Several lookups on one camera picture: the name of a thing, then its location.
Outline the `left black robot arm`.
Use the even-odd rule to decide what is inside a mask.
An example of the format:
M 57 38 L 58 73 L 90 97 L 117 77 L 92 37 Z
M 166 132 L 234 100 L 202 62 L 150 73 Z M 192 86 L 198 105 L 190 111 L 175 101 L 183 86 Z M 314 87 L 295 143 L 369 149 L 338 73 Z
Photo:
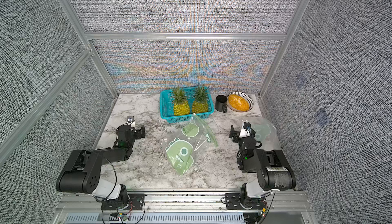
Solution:
M 145 126 L 136 129 L 126 123 L 116 129 L 113 147 L 72 151 L 57 179 L 57 191 L 90 194 L 97 202 L 114 208 L 129 204 L 126 186 L 118 183 L 117 177 L 114 182 L 102 179 L 101 169 L 106 164 L 113 166 L 113 163 L 129 160 L 135 141 L 145 137 Z

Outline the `yellow pineapple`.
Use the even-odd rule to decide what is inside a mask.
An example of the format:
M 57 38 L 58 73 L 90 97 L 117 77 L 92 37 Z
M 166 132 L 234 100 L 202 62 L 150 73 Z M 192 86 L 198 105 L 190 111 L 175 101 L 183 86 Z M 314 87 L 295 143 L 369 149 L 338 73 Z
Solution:
M 193 98 L 192 110 L 194 113 L 208 112 L 208 92 L 204 86 L 196 87 Z

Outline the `clear green zip-top bag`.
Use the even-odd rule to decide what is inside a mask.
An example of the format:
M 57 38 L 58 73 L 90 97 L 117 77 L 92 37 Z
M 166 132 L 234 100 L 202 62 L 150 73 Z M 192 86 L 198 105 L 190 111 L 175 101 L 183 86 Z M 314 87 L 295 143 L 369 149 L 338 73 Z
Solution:
M 254 139 L 261 143 L 259 149 L 272 151 L 282 148 L 277 136 L 276 127 L 269 120 L 262 116 L 248 116 L 243 118 L 241 127 L 243 127 L 244 122 L 249 122 L 251 129 L 255 131 Z

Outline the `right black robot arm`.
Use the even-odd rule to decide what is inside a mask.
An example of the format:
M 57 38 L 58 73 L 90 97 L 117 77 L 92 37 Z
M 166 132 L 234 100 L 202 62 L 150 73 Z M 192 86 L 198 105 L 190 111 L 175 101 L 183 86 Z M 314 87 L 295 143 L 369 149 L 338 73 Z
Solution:
M 261 210 L 267 207 L 266 198 L 276 191 L 296 188 L 295 174 L 280 149 L 266 151 L 256 140 L 256 131 L 249 122 L 241 131 L 231 126 L 229 138 L 238 144 L 236 160 L 242 173 L 256 174 L 256 179 L 244 183 L 239 193 L 225 194 L 228 210 Z

